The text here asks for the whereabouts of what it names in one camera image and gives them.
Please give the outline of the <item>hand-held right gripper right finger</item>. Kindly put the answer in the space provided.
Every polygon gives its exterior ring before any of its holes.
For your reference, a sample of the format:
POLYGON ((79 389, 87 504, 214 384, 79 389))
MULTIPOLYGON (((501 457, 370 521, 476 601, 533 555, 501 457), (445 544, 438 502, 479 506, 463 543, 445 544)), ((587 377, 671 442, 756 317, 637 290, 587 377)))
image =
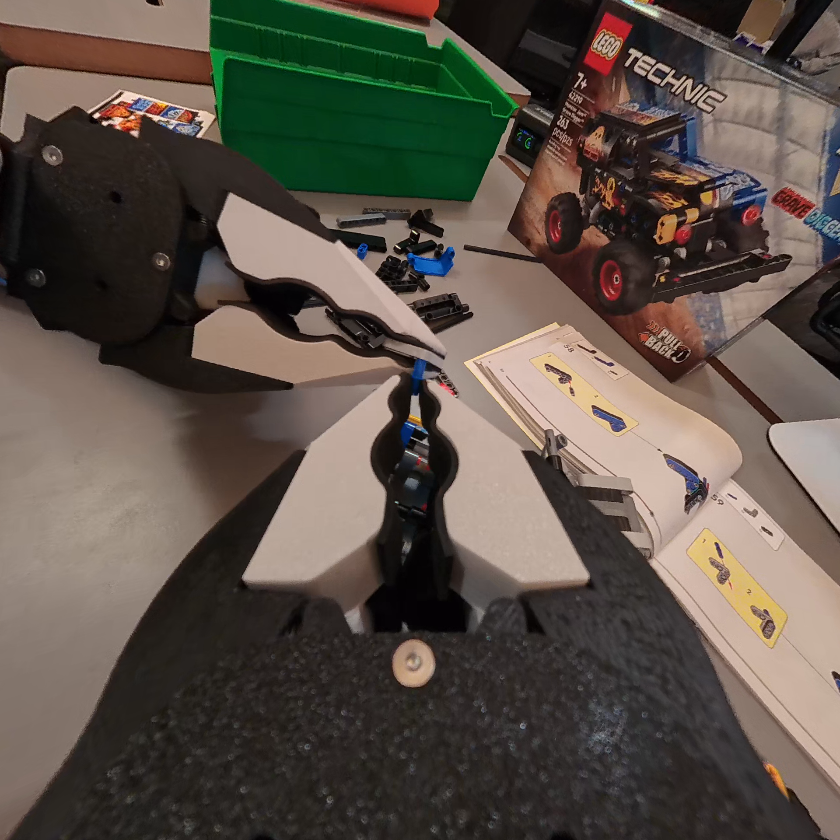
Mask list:
POLYGON ((438 385, 422 387, 422 420, 437 482, 430 562, 438 595, 453 589, 484 612, 497 598, 589 583, 517 443, 438 385))

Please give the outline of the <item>lego sticker sheet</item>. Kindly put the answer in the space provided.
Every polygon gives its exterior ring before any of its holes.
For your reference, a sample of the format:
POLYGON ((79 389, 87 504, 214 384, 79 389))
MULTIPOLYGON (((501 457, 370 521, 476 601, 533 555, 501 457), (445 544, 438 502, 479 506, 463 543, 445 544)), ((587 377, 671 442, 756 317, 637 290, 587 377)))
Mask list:
POLYGON ((216 122, 213 112, 183 107, 129 90, 116 91, 87 113, 95 122, 135 138, 139 137, 145 119, 193 138, 202 138, 216 122))

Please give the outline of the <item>green storage bin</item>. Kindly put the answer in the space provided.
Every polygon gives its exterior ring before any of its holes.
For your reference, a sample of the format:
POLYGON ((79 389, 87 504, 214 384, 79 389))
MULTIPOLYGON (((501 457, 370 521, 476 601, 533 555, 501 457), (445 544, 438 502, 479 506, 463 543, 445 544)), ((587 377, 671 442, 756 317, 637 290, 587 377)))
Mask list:
POLYGON ((455 42, 305 3, 213 1, 222 142, 288 190, 471 201, 517 103, 455 42))

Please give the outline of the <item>long black lego axle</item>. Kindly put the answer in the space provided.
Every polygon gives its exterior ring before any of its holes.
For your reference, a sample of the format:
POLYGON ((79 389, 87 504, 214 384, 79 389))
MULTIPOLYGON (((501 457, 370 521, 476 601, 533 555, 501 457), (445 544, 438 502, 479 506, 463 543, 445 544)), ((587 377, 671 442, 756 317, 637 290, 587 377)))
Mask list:
POLYGON ((497 257, 497 258, 501 258, 501 259, 513 259, 513 260, 517 260, 517 261, 523 261, 523 262, 528 262, 528 263, 536 263, 536 264, 541 262, 541 258, 537 257, 537 256, 534 256, 534 255, 519 254, 519 253, 510 252, 508 250, 497 249, 497 248, 487 248, 487 247, 482 247, 482 246, 477 246, 477 245, 464 244, 463 245, 463 250, 465 252, 472 253, 472 254, 478 254, 478 255, 483 255, 483 256, 493 256, 493 257, 497 257))

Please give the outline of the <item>lego set box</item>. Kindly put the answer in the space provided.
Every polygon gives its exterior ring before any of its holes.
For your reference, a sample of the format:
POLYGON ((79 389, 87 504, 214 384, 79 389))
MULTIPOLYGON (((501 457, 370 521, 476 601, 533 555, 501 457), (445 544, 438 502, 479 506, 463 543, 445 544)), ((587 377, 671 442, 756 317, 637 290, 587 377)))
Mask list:
POLYGON ((838 256, 838 92, 603 2, 509 232, 670 382, 838 256))

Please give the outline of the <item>open instruction booklet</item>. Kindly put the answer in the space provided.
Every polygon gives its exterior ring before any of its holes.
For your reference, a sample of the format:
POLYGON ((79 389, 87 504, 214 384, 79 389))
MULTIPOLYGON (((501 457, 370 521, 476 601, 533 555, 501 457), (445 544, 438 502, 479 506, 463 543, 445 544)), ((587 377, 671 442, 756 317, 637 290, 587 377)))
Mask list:
POLYGON ((838 585, 733 479, 735 441, 569 325, 465 366, 573 482, 628 480, 651 564, 768 712, 838 783, 838 585))

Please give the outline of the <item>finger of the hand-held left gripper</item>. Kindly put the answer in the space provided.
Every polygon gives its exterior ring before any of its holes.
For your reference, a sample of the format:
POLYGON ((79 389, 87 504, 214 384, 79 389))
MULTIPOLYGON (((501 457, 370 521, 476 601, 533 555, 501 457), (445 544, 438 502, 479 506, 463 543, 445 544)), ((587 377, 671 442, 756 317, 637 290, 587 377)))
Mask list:
POLYGON ((411 371, 333 334, 310 337, 271 325, 254 308, 219 308, 199 321, 192 357, 291 385, 380 385, 411 371))
POLYGON ((363 261, 339 241, 294 224, 229 193, 217 231, 231 266, 253 280, 296 283, 309 288, 334 310, 376 322, 408 355, 442 361, 441 340, 390 291, 363 261))

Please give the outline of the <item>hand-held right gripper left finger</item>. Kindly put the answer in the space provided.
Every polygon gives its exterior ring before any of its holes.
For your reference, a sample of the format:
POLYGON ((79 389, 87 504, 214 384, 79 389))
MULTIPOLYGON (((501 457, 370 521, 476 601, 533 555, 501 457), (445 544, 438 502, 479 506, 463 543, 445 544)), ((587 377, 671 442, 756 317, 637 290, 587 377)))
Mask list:
POLYGON ((371 456, 399 384, 388 379, 307 447, 243 574, 250 590, 329 598, 348 613, 381 585, 386 489, 371 456))

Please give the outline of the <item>pile of large black lego pieces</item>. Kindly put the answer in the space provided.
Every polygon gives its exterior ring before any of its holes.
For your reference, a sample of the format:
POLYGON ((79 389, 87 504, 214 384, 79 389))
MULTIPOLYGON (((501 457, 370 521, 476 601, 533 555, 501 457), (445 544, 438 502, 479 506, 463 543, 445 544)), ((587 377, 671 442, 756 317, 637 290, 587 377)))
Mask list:
MULTIPOLYGON (((425 274, 416 270, 408 256, 431 256, 441 259, 445 253, 441 241, 443 229, 434 222, 434 212, 427 208, 413 213, 403 210, 367 208, 360 216, 337 217, 334 232, 339 240, 356 247, 356 255, 364 259, 369 253, 384 254, 374 274, 391 292, 406 295, 416 291, 429 291, 425 274), (383 238, 371 234, 354 234, 352 227, 402 219, 409 227, 409 234, 388 249, 383 238)), ((454 292, 416 299, 408 307, 422 320, 432 333, 439 333, 474 316, 470 306, 454 292)), ((381 347, 386 336, 372 321, 339 314, 331 308, 324 309, 325 316, 352 341, 369 349, 381 347)))

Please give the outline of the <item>white document stand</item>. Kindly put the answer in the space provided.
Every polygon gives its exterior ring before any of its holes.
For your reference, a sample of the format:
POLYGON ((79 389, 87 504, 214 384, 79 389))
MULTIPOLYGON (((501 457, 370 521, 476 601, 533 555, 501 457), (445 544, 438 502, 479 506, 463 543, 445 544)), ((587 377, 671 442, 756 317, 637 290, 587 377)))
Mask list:
POLYGON ((839 531, 839 419, 819 419, 770 426, 774 453, 839 531))

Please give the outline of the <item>orange storage bin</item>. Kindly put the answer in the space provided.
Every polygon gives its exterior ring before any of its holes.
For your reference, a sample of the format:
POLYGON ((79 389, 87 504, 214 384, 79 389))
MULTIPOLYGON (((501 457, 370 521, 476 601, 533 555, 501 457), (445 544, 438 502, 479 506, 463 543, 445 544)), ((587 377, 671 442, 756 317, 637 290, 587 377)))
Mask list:
POLYGON ((416 18, 420 20, 432 19, 438 10, 438 0, 370 0, 370 1, 353 1, 364 7, 377 9, 388 14, 400 15, 404 17, 416 18))

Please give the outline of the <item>partly built lego truck chassis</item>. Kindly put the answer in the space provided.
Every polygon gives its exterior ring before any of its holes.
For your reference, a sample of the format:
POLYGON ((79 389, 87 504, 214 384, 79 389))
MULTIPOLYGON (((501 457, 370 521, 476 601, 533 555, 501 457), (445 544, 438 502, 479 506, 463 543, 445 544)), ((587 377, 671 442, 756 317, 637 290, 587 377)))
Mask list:
MULTIPOLYGON (((653 538, 643 524, 634 501, 630 479, 598 476, 585 470, 567 451, 569 440, 548 428, 543 432, 541 457, 565 474, 583 498, 605 515, 621 534, 650 560, 653 538)), ((428 434, 419 415, 411 413, 402 426, 403 453, 395 467, 396 505, 402 520, 401 562, 411 553, 427 527, 427 507, 434 490, 434 474, 428 464, 428 434)))

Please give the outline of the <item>blue lego panel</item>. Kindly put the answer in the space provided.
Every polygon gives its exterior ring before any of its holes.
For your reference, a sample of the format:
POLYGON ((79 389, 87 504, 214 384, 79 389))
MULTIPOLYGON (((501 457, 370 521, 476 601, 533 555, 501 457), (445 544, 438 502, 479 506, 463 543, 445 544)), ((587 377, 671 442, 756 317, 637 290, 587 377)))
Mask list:
POLYGON ((439 257, 408 254, 406 261, 410 269, 417 274, 431 277, 446 277, 455 262, 455 249, 447 247, 439 257))

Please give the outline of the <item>small black electronic device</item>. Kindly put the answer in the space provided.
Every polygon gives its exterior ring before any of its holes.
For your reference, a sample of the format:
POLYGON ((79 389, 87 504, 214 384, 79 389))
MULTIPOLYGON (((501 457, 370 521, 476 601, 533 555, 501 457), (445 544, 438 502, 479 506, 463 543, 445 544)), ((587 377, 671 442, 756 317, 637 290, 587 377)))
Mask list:
POLYGON ((533 167, 544 141, 550 136, 552 121, 553 113, 536 102, 521 107, 507 138, 507 156, 533 167))

